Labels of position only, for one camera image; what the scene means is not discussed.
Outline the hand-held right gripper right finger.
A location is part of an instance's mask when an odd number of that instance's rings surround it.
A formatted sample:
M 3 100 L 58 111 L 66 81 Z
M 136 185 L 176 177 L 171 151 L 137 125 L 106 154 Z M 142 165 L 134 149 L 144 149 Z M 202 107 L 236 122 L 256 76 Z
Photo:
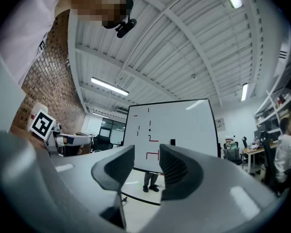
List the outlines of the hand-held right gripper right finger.
M 196 151 L 160 144 L 159 165 L 165 182 L 162 201 L 185 199 L 201 185 L 204 171 L 195 154 Z

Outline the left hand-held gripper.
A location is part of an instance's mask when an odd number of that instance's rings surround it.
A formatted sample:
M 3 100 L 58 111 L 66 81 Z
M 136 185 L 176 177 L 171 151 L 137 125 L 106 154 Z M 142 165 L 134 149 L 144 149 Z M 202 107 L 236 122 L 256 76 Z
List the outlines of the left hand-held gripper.
M 35 115 L 30 131 L 41 138 L 50 156 L 65 155 L 65 141 L 62 134 L 61 124 L 40 109 Z M 67 145 L 90 145 L 93 137 L 91 135 L 67 135 Z

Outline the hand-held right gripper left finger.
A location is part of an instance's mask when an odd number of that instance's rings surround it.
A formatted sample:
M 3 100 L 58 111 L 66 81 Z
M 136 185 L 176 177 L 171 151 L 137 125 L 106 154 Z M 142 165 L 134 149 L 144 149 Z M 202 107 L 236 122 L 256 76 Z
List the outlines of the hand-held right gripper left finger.
M 102 188 L 106 198 L 100 203 L 99 215 L 121 229 L 126 228 L 122 204 L 122 186 L 134 166 L 133 145 L 104 151 L 106 157 L 97 161 L 91 170 L 95 182 Z

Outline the person's left forearm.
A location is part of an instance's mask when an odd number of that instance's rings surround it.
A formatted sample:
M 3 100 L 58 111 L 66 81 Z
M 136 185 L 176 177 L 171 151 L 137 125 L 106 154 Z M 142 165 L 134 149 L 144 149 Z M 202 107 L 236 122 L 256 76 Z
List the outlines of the person's left forearm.
M 35 133 L 28 132 L 14 125 L 11 126 L 10 133 L 28 140 L 37 149 L 47 149 L 44 140 L 37 136 Z

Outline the whiteboard with black wheeled stand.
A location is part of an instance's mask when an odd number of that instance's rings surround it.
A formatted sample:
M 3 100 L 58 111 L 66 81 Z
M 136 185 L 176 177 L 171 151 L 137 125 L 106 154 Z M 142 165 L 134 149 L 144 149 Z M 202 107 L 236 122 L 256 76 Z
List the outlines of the whiteboard with black wheeled stand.
M 158 205 L 165 189 L 163 171 L 159 165 L 160 144 L 171 145 L 175 139 L 177 147 L 196 151 L 195 159 L 202 166 L 204 177 L 201 185 L 187 198 L 171 200 L 191 203 L 206 198 L 208 184 L 206 164 L 220 157 L 217 130 L 210 101 L 183 100 L 134 105 L 129 108 L 124 133 L 124 145 L 135 147 L 134 172 L 122 193 L 130 198 Z M 159 192 L 143 191 L 145 173 L 158 174 L 156 185 Z

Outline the black office chair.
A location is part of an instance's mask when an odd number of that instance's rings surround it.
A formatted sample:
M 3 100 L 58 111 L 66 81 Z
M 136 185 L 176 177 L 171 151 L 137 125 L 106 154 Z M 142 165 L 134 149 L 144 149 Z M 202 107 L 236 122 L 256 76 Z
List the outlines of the black office chair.
M 269 134 L 265 131 L 262 131 L 260 134 L 260 142 L 263 145 L 265 153 L 265 176 L 264 183 L 276 195 L 280 196 L 283 191 L 276 179 L 276 167 L 274 165 L 276 147 L 271 147 Z
M 93 137 L 91 151 L 104 151 L 113 148 L 113 144 L 110 142 L 109 137 L 98 135 Z

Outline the grey mesh office chair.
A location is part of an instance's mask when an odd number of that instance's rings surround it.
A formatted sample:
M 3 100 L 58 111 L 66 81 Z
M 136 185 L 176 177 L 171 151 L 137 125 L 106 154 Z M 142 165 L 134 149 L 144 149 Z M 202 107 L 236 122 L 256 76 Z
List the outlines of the grey mesh office chair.
M 238 142 L 232 140 L 224 143 L 223 152 L 224 159 L 229 160 L 238 166 L 243 164 L 243 156 L 240 153 Z

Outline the desk with white legs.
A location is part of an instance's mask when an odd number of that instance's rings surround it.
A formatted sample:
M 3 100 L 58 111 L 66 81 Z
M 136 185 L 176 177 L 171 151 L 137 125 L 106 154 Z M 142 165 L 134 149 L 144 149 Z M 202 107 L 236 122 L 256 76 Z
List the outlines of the desk with white legs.
M 251 168 L 255 167 L 256 158 L 255 155 L 261 152 L 265 152 L 265 147 L 251 150 L 249 148 L 244 148 L 242 153 L 248 155 L 247 173 L 251 173 Z

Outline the person's light t-shirt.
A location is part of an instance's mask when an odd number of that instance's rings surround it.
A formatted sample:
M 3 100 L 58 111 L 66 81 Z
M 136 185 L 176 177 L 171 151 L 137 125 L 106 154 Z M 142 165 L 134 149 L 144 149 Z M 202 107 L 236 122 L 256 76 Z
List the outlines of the person's light t-shirt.
M 21 0 L 0 29 L 0 56 L 18 85 L 42 54 L 59 0 Z

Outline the wall poster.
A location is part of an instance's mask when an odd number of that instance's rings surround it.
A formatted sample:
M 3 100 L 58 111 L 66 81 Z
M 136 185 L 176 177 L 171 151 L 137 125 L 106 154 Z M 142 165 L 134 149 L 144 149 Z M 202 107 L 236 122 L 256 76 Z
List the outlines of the wall poster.
M 216 129 L 217 129 L 218 132 L 221 132 L 221 131 L 225 131 L 226 130 L 225 122 L 224 122 L 224 119 L 223 118 L 216 119 L 215 120 L 215 123 L 216 123 Z

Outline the white wall shelving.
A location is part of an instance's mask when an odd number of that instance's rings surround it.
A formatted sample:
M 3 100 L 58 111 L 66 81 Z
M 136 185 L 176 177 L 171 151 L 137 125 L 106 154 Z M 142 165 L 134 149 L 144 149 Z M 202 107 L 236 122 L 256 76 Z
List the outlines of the white wall shelving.
M 291 91 L 281 88 L 267 93 L 267 97 L 254 114 L 256 127 L 260 131 L 277 133 L 282 118 L 287 117 L 291 123 Z

